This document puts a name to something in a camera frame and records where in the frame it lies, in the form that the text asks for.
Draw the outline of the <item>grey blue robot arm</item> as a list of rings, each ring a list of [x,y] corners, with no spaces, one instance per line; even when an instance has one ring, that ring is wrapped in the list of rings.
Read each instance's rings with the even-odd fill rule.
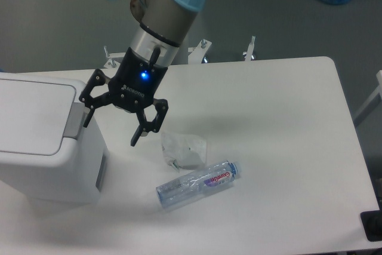
[[[84,125],[103,106],[136,114],[139,125],[131,139],[134,145],[141,136],[161,128],[168,102],[154,95],[206,0],[132,2],[143,13],[138,18],[140,27],[115,75],[108,77],[96,69],[79,100],[88,110]]]

